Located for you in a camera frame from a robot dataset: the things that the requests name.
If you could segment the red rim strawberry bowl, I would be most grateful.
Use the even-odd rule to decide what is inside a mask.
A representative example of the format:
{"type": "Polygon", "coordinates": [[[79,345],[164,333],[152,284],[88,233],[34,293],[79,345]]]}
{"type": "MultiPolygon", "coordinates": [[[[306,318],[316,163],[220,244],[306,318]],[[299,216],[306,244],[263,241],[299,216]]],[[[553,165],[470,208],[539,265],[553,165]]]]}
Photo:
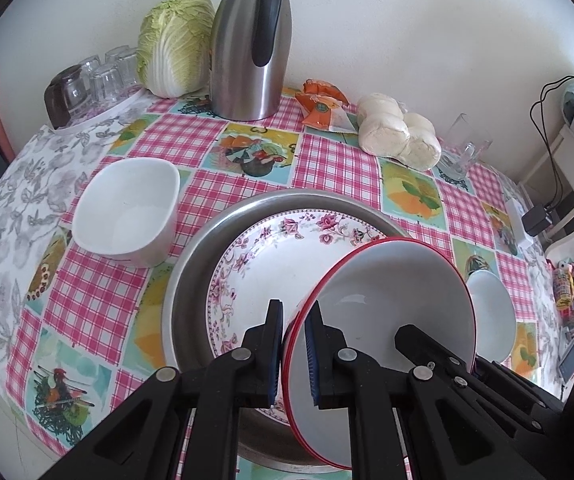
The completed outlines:
{"type": "Polygon", "coordinates": [[[350,466],[348,414],[319,410],[310,388],[304,319],[317,304],[325,324],[345,335],[348,346],[381,366],[407,372],[412,363],[395,348],[398,329],[413,324],[466,365],[476,353],[476,315],[455,266],[429,245],[411,238],[384,238],[353,250],[336,263],[300,305],[285,342],[284,405],[297,441],[335,468],[350,466]]]}

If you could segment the pale blue bowl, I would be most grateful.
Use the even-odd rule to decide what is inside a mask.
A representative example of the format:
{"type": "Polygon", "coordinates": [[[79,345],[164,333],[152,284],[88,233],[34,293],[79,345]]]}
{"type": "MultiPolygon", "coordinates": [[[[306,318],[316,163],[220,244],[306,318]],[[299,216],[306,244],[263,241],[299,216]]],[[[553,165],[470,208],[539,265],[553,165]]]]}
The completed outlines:
{"type": "Polygon", "coordinates": [[[491,271],[474,271],[467,287],[476,317],[476,353],[502,363],[511,354],[516,337],[514,305],[503,282],[491,271]]]}

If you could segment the stainless steel round pan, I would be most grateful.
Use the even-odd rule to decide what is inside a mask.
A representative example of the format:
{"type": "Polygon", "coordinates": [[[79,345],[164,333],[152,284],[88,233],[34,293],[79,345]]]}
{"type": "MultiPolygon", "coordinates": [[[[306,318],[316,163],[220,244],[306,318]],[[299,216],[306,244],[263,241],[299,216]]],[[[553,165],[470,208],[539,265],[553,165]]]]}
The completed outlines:
{"type": "Polygon", "coordinates": [[[399,222],[380,211],[340,194],[286,188],[247,198],[207,222],[182,249],[173,268],[162,309],[161,337],[167,362],[182,372],[207,366],[216,356],[210,350],[205,307],[207,287],[217,262],[236,235],[271,214],[316,208],[355,214],[376,226],[393,226],[394,236],[405,235],[399,222]]]}

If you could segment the floral round plate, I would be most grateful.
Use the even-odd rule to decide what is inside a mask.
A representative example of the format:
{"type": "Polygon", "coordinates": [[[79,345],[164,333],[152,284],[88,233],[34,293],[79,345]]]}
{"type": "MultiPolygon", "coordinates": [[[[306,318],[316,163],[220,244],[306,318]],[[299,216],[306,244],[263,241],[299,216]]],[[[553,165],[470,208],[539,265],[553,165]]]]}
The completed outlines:
{"type": "Polygon", "coordinates": [[[374,220],[331,209],[302,208],[271,214],[236,235],[211,275],[205,307],[214,356],[243,343],[261,324],[272,299],[284,307],[284,323],[338,261],[373,240],[397,234],[374,220]]]}

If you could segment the small white square bowl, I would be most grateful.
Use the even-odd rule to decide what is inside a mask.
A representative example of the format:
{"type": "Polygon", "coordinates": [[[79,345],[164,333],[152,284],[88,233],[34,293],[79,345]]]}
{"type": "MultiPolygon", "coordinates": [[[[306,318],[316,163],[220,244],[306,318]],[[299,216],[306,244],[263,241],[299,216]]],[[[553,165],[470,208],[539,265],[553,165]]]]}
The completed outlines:
{"type": "Polygon", "coordinates": [[[171,162],[112,162],[95,174],[74,208],[74,243],[123,266],[158,266],[173,245],[180,191],[180,171],[171,162]]]}

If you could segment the smartphone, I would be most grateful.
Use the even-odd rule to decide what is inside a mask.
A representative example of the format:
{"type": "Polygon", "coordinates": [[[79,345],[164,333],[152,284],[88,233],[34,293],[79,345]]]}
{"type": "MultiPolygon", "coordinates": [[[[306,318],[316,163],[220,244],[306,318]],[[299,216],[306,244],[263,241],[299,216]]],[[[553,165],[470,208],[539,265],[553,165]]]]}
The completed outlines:
{"type": "Polygon", "coordinates": [[[559,359],[558,373],[565,384],[574,376],[574,341],[567,346],[559,359]]]}

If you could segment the checkered pink tablecloth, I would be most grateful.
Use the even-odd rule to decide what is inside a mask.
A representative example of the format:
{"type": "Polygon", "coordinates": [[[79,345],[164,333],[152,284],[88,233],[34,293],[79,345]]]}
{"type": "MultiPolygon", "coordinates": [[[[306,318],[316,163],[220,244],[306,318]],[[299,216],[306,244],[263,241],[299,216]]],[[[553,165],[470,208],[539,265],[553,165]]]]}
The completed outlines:
{"type": "Polygon", "coordinates": [[[541,247],[510,225],[514,183],[483,165],[462,181],[366,153],[354,133],[304,125],[292,93],[275,115],[228,122],[206,96],[133,96],[89,125],[42,128],[0,180],[0,395],[56,454],[79,443],[165,362],[163,298],[194,234],[247,198],[304,194],[267,236],[312,245],[326,270],[377,228],[324,192],[381,211],[459,272],[488,266],[514,304],[509,363],[560,393],[558,324],[541,247]]]}

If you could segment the colourful candy pack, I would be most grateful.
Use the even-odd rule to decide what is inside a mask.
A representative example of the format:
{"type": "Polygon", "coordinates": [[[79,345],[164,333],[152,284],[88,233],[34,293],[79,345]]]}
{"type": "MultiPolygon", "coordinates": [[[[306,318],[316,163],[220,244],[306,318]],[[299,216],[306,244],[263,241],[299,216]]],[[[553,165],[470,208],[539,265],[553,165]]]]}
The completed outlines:
{"type": "Polygon", "coordinates": [[[552,293],[560,321],[568,330],[574,330],[574,264],[570,259],[564,259],[550,266],[552,293]]]}

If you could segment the white power strip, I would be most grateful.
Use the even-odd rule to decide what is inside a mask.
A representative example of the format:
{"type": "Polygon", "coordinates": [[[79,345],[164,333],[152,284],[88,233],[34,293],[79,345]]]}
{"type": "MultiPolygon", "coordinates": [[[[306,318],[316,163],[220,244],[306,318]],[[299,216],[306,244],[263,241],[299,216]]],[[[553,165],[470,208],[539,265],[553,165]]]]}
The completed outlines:
{"type": "Polygon", "coordinates": [[[533,245],[534,238],[526,232],[522,223],[522,217],[526,212],[519,200],[509,197],[505,200],[505,208],[508,214],[512,232],[514,233],[516,245],[521,250],[527,250],[533,245]]]}

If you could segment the black power adapter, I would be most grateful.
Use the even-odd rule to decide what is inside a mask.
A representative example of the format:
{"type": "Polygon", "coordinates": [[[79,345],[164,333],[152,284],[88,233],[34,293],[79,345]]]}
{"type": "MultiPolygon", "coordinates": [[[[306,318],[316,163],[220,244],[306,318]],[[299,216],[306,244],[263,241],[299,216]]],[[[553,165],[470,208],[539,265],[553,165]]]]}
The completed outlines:
{"type": "Polygon", "coordinates": [[[538,204],[530,208],[521,217],[521,222],[524,232],[529,236],[536,237],[552,226],[552,217],[544,205],[538,204]]]}

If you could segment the glass mug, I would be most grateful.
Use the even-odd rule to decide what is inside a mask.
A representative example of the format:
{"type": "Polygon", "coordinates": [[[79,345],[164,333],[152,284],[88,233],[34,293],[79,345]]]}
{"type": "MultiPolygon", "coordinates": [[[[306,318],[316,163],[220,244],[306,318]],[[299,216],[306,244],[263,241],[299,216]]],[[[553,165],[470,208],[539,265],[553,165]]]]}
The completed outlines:
{"type": "Polygon", "coordinates": [[[491,146],[493,140],[481,122],[460,113],[443,140],[438,168],[450,179],[464,180],[469,169],[491,146]]]}

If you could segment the bag of steamed buns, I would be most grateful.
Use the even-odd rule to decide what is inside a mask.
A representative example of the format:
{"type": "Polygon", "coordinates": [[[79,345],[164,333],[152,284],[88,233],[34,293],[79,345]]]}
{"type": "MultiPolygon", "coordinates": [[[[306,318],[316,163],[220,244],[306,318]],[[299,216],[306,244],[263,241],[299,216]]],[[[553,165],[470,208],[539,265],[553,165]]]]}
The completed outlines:
{"type": "Polygon", "coordinates": [[[393,158],[418,171],[432,169],[442,155],[432,122],[404,112],[396,99],[381,93],[362,96],[357,102],[359,147],[368,155],[393,158]]]}

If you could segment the orange snack packet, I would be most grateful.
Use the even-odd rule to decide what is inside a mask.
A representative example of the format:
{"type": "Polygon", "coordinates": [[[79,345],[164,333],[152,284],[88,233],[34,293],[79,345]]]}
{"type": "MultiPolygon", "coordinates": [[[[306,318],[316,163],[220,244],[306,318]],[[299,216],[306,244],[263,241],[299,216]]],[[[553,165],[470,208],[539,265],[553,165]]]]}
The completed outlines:
{"type": "Polygon", "coordinates": [[[304,127],[333,133],[357,133],[347,112],[349,101],[334,84],[307,79],[295,99],[302,110],[304,127]]]}

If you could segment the stainless steel thermos jug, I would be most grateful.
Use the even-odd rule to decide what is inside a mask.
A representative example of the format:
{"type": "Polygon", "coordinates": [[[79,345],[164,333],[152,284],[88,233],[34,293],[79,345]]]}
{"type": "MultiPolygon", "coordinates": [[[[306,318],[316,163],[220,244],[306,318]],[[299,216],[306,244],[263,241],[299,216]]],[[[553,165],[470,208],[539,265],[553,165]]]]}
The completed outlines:
{"type": "Polygon", "coordinates": [[[221,0],[211,32],[214,114],[255,122],[278,111],[292,32],[290,0],[221,0]]]}

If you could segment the tray of drinking glasses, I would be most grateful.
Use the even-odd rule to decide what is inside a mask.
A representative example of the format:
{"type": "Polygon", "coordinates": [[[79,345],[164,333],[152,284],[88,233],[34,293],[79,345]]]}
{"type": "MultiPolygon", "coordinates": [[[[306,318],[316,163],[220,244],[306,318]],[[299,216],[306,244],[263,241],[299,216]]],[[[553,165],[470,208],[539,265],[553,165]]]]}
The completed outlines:
{"type": "Polygon", "coordinates": [[[80,67],[86,99],[78,110],[70,113],[67,127],[101,115],[138,92],[141,84],[136,75],[136,65],[136,49],[130,46],[107,51],[103,62],[98,55],[82,60],[80,67]]]}

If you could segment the napa cabbage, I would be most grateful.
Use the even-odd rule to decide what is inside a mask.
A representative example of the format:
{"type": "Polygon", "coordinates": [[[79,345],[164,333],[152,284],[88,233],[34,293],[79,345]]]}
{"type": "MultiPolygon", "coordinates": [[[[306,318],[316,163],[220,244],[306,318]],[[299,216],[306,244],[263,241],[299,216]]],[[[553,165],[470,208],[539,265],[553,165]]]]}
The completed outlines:
{"type": "Polygon", "coordinates": [[[136,73],[159,98],[180,98],[206,87],[214,20],[211,0],[163,0],[143,18],[136,73]]]}

